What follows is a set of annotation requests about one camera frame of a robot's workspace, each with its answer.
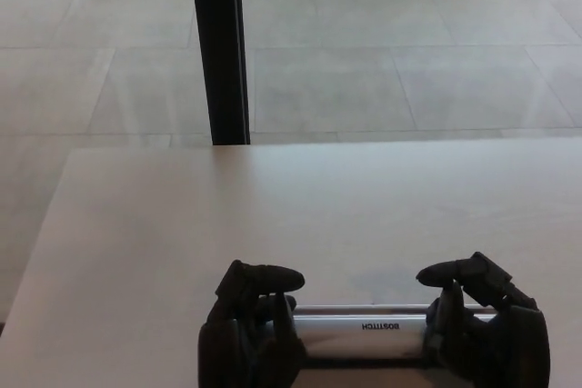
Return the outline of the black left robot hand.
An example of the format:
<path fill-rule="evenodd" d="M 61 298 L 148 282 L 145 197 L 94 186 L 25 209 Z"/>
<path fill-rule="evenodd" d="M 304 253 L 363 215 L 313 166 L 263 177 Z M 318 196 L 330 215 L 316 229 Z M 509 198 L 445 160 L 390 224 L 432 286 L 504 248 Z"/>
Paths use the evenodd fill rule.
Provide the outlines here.
<path fill-rule="evenodd" d="M 197 345 L 200 387 L 290 387 L 306 360 L 293 318 L 305 277 L 234 260 L 216 289 Z"/>

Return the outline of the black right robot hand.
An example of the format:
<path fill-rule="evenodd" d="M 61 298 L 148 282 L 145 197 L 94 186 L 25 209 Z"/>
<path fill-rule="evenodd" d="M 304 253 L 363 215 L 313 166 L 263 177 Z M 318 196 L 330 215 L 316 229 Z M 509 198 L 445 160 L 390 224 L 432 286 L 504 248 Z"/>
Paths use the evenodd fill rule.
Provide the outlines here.
<path fill-rule="evenodd" d="M 512 276 L 480 252 L 430 265 L 416 279 L 441 290 L 428 307 L 423 355 L 475 387 L 548 387 L 547 322 Z"/>

